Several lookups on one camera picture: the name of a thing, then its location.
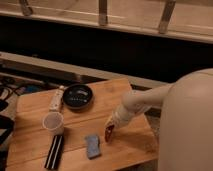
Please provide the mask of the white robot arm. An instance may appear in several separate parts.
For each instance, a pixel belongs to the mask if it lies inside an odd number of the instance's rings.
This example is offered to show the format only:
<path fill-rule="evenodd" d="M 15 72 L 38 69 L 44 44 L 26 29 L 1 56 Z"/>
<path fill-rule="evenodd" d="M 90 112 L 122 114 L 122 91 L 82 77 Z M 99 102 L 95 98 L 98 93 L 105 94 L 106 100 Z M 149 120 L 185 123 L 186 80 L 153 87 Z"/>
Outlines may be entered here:
<path fill-rule="evenodd" d="M 158 171 L 213 171 L 213 68 L 125 93 L 106 122 L 105 138 L 152 107 L 161 109 Z"/>

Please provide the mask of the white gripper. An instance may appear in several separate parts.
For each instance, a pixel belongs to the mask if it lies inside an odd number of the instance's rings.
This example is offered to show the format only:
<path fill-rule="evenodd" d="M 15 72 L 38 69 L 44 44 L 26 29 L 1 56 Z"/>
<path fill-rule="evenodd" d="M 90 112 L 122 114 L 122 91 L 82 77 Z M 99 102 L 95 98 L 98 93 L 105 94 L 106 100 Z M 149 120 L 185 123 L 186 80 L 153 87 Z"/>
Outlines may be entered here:
<path fill-rule="evenodd" d="M 124 127 L 130 123 L 135 116 L 135 112 L 129 110 L 124 105 L 119 105 L 112 113 L 112 117 L 109 117 L 105 123 L 105 129 L 109 127 L 109 135 L 117 130 L 117 128 Z"/>

